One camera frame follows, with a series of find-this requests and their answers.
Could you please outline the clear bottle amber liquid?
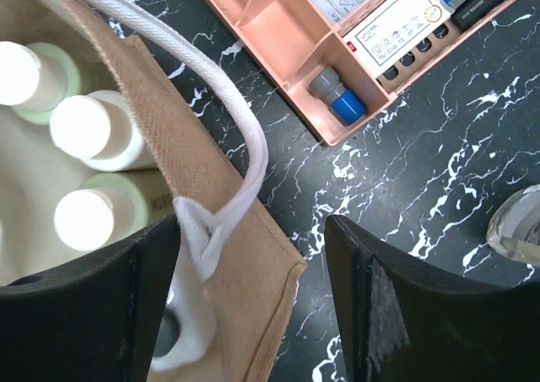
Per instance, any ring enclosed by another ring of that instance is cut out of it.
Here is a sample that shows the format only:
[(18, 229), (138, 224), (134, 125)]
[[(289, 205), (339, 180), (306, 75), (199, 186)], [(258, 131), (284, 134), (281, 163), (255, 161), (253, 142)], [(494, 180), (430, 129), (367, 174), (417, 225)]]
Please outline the clear bottle amber liquid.
[(497, 209), (486, 241), (504, 258), (539, 266), (539, 185), (515, 192)]

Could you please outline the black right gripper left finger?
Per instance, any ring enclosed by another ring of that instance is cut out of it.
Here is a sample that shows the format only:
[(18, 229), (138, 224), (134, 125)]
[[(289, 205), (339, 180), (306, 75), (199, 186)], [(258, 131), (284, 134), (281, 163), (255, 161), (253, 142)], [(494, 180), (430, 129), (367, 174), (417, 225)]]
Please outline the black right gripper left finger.
[(1, 288), (3, 381), (145, 381), (180, 249), (173, 215)]

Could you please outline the white bottle dark grey cap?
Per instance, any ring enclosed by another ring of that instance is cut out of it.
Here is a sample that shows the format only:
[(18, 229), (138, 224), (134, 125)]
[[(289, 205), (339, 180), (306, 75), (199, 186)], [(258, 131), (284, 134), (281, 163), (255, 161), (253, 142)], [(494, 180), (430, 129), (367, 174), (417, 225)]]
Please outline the white bottle dark grey cap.
[(206, 354), (216, 330), (213, 305), (181, 243), (150, 370), (164, 373), (195, 363)]

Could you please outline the brown canvas tote bag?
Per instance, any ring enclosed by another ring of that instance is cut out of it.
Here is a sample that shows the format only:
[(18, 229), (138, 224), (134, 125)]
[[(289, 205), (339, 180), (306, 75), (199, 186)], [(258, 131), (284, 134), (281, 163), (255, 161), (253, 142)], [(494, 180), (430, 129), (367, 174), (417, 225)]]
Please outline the brown canvas tote bag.
[[(219, 346), (193, 365), (159, 367), (157, 381), (265, 381), (294, 306), (305, 260), (258, 201), (265, 134), (224, 71), (170, 26), (129, 0), (1, 0), (1, 36), (53, 40), (102, 61), (180, 200), (184, 250), (217, 315)], [(145, 46), (184, 62), (222, 100), (249, 151), (240, 174)]]

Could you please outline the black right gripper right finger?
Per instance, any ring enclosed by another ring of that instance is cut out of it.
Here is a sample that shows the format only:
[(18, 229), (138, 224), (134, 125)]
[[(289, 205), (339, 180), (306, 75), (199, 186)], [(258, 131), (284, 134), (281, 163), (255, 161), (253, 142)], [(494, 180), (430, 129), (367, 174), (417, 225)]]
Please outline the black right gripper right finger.
[(348, 380), (538, 380), (538, 282), (458, 276), (341, 215), (324, 240)]

